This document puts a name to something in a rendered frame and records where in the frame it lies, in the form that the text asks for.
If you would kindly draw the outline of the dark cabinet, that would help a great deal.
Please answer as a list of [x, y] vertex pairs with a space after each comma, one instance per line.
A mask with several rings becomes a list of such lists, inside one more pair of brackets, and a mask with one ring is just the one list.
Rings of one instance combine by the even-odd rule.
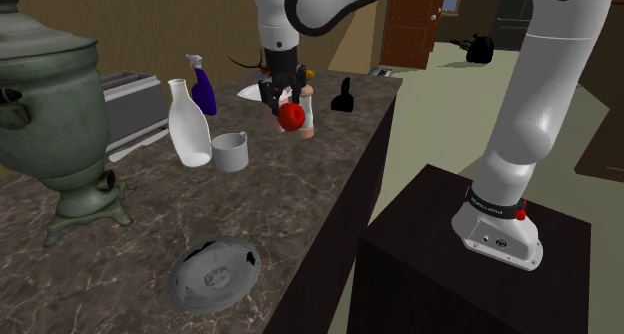
[[490, 38], [496, 50], [521, 49], [532, 12], [532, 0], [499, 0], [490, 30]]

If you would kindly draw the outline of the red apple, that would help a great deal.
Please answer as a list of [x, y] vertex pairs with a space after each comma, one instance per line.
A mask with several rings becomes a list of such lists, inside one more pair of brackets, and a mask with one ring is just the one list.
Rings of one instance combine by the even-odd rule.
[[287, 102], [280, 106], [277, 120], [285, 131], [296, 131], [305, 122], [305, 112], [299, 104]]

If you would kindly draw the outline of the white plate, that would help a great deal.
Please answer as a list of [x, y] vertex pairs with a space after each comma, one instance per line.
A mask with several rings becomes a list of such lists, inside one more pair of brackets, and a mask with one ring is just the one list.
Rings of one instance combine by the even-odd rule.
[[238, 92], [237, 96], [251, 101], [262, 101], [260, 89], [257, 83], [243, 88]]

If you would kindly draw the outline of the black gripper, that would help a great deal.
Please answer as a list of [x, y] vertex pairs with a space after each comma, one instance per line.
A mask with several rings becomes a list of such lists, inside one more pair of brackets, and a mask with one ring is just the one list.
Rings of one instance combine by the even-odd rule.
[[297, 48], [289, 50], [264, 49], [266, 67], [270, 76], [258, 82], [261, 101], [274, 116], [279, 115], [281, 89], [291, 88], [291, 101], [300, 103], [302, 89], [306, 86], [306, 66], [298, 61]]

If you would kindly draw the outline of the silver toaster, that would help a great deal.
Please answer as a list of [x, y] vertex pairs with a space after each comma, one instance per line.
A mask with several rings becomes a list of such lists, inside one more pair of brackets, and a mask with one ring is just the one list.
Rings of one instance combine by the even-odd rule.
[[100, 80], [110, 132], [106, 153], [168, 125], [169, 105], [155, 75], [123, 70]]

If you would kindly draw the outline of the white bottle vase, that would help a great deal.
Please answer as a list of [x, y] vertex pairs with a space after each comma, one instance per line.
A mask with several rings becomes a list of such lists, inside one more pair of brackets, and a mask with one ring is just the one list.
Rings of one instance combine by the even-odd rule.
[[207, 120], [191, 99], [184, 79], [171, 79], [168, 84], [172, 94], [168, 126], [176, 153], [184, 166], [203, 166], [212, 158]]

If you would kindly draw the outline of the small black upright object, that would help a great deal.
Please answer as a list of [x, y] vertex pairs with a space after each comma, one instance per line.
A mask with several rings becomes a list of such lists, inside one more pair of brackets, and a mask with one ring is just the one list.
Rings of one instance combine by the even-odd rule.
[[354, 108], [354, 97], [350, 94], [350, 78], [343, 79], [341, 91], [331, 101], [331, 109], [334, 111], [352, 112]]

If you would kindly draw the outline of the grey mug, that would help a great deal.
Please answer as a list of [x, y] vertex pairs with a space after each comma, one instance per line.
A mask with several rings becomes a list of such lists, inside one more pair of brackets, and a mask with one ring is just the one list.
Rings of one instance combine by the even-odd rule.
[[219, 135], [211, 146], [212, 160], [222, 172], [237, 172], [249, 164], [248, 137], [244, 131]]

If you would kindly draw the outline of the brown wooden door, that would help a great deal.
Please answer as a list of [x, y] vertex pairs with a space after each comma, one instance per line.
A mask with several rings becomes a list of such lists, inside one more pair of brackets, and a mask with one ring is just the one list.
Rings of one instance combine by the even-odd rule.
[[444, 0], [388, 0], [381, 65], [424, 70]]

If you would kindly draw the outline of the dark robot stand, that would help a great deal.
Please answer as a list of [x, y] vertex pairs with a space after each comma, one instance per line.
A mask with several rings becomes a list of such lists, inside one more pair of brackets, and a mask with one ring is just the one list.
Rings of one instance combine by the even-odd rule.
[[452, 230], [469, 183], [427, 165], [367, 227], [347, 334], [588, 334], [590, 224], [529, 203], [544, 257], [518, 269]]

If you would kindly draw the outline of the green metal samovar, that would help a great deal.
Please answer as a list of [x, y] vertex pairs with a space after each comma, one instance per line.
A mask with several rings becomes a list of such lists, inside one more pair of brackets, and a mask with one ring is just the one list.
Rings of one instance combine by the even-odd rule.
[[42, 25], [0, 0], [0, 164], [60, 198], [45, 247], [63, 230], [111, 218], [132, 224], [129, 184], [105, 167], [109, 122], [92, 38]]

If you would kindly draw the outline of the blue spray bottle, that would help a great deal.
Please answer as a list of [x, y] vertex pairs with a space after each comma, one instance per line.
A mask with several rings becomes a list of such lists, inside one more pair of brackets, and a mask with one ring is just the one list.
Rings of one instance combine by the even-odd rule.
[[197, 79], [191, 89], [192, 99], [204, 115], [214, 116], [217, 114], [216, 100], [213, 88], [202, 67], [203, 58], [197, 54], [187, 54], [186, 57], [194, 69]]

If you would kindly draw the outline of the beige pepper mill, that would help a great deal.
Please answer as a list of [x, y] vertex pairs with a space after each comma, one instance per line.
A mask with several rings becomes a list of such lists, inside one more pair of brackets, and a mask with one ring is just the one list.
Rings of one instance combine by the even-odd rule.
[[312, 95], [314, 93], [313, 88], [310, 85], [306, 85], [301, 89], [299, 96], [299, 103], [302, 107], [305, 115], [305, 121], [297, 133], [302, 138], [311, 138], [314, 136], [314, 122], [313, 122], [313, 110], [312, 110]]

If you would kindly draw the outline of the black object on floor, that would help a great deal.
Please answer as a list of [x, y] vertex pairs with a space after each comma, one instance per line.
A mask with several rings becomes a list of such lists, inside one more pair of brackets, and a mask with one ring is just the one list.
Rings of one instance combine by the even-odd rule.
[[488, 64], [492, 61], [494, 42], [489, 36], [474, 34], [472, 41], [451, 39], [450, 43], [466, 51], [466, 61], [469, 63]]

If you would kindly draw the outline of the grey broken bowl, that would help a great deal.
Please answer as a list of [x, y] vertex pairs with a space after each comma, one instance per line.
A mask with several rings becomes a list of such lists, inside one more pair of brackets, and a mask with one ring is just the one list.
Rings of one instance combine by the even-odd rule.
[[174, 304], [192, 314], [215, 314], [242, 300], [258, 280], [260, 255], [232, 236], [209, 238], [177, 260], [168, 278]]

